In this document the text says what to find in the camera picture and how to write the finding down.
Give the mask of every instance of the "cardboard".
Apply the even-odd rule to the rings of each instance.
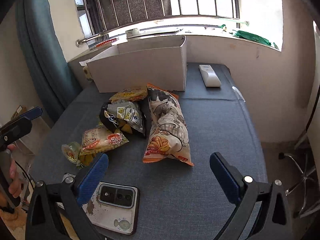
[[[184,91],[187,76],[185,36],[160,36],[112,46],[87,62],[100,93],[153,84]]]

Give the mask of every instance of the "metal railing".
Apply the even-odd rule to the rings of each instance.
[[[88,21],[89,21],[89,25],[90,25],[90,29],[93,33],[93,28],[92,28],[92,24],[91,21],[90,21],[90,16],[88,14],[88,10],[87,10],[87,6],[86,6],[86,2],[85,0],[84,1],[84,8],[85,8],[85,11],[87,13],[87,16],[88,16]],[[196,0],[196,4],[197,4],[197,12],[198,14],[192,14],[192,15],[185,15],[185,14],[182,14],[182,11],[181,11],[181,0],[178,0],[178,5],[179,5],[179,15],[165,15],[165,11],[164,11],[164,5],[163,5],[163,0],[159,0],[160,1],[160,6],[161,6],[161,12],[162,12],[162,17],[157,17],[157,18],[149,18],[148,17],[148,12],[147,12],[147,7],[146,7],[146,3],[145,3],[145,0],[142,0],[142,5],[143,5],[143,10],[144,10],[144,15],[145,15],[145,19],[144,20],[141,20],[141,21],[137,21],[137,22],[133,22],[132,21],[132,16],[131,16],[131,11],[130,11],[130,5],[129,5],[129,1],[128,0],[125,0],[125,3],[126,3],[126,7],[128,9],[128,12],[129,12],[129,18],[130,18],[130,23],[129,24],[126,24],[126,25],[119,25],[119,22],[118,22],[118,18],[117,18],[117,14],[116,14],[116,9],[115,9],[115,5],[114,5],[114,2],[113,0],[110,0],[110,3],[111,3],[111,7],[112,7],[112,10],[113,10],[113,14],[114,14],[114,17],[115,17],[115,22],[116,22],[116,28],[113,28],[113,29],[110,29],[110,30],[105,30],[103,32],[100,32],[100,33],[97,33],[95,35],[92,35],[90,37],[87,37],[85,39],[81,39],[81,40],[77,40],[76,41],[76,45],[78,47],[80,47],[82,44],[88,42],[88,41],[92,41],[96,38],[99,38],[99,37],[103,37],[105,35],[107,35],[108,33],[110,33],[111,31],[114,31],[114,30],[117,30],[119,28],[123,28],[123,27],[127,27],[127,26],[130,26],[132,24],[138,24],[138,23],[143,23],[143,22],[147,22],[147,21],[150,21],[150,20],[162,20],[162,19],[170,19],[170,18],[179,18],[179,17],[209,17],[209,18],[217,18],[217,19],[224,19],[224,20],[228,20],[228,21],[232,21],[232,22],[236,22],[236,23],[239,23],[239,24],[244,24],[244,25],[249,25],[249,22],[248,21],[243,21],[239,18],[235,18],[235,12],[234,12],[234,0],[231,0],[231,6],[232,6],[232,17],[224,17],[224,16],[218,16],[218,10],[217,10],[217,0],[214,0],[214,3],[215,3],[215,14],[216,15],[201,15],[200,14],[200,9],[199,9],[199,0]],[[103,15],[102,15],[102,10],[101,10],[101,6],[100,6],[100,2],[99,0],[97,0],[97,3],[98,3],[98,6],[99,6],[99,11],[101,13],[101,18],[102,18],[102,21],[103,21],[103,25],[104,27],[106,26],[105,22],[104,22],[104,18],[103,18]]]

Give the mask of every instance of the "mesh screen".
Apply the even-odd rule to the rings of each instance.
[[[170,0],[162,0],[164,4],[165,15],[171,15]],[[128,0],[132,21],[137,22],[145,19],[142,0]],[[125,0],[113,0],[115,6],[116,16],[119,25],[130,23],[129,12]],[[145,0],[148,18],[156,18],[162,16],[162,9],[160,0]],[[107,30],[117,27],[115,15],[110,0],[100,0],[102,14],[106,23]]]

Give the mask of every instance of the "green plastic bag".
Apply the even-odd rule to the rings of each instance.
[[[267,39],[265,39],[265,38],[263,38],[263,37],[261,37],[259,35],[253,34],[253,33],[245,32],[245,31],[236,31],[233,34],[233,36],[238,37],[238,38],[247,39],[247,40],[250,40],[250,41],[259,42],[261,44],[271,46],[271,42],[270,41],[268,41]]]

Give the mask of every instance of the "human hand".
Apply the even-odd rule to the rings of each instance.
[[[15,149],[15,146],[13,144],[8,145],[7,147],[10,151],[13,151]],[[10,178],[13,179],[12,183],[9,186],[9,193],[12,194],[14,198],[17,198],[21,193],[21,184],[22,181],[19,179],[19,173],[17,172],[17,165],[12,159],[11,166],[9,169]],[[6,207],[7,206],[7,200],[4,197],[2,193],[0,193],[0,206]]]

